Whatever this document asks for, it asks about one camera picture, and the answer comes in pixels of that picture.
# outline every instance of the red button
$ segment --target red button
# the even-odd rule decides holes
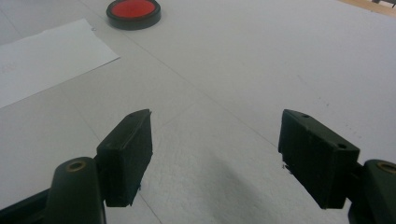
[[[137,18],[148,15],[154,9],[154,4],[147,0],[126,0],[118,2],[111,8],[111,13],[117,17]]]

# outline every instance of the screw hole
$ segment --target screw hole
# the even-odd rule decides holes
[[[341,143],[339,143],[337,146],[338,146],[339,148],[347,148],[347,146],[346,146],[346,145],[344,145],[344,144],[341,144]]]
[[[395,164],[381,161],[377,164],[377,166],[383,171],[386,171],[388,173],[396,175],[396,165]]]
[[[67,172],[75,172],[84,169],[86,163],[85,161],[73,161],[67,164],[66,171]]]

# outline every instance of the white table surface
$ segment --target white table surface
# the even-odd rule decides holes
[[[98,0],[0,0],[0,44],[85,18],[120,59],[0,109],[0,207],[50,187],[54,169],[120,120],[152,110],[154,156],[132,207],[107,223],[347,223],[286,170],[282,110],[396,161],[396,20],[334,0],[161,0],[140,31]]]

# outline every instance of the white paper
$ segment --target white paper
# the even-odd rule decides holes
[[[0,46],[0,108],[118,58],[86,20]]]

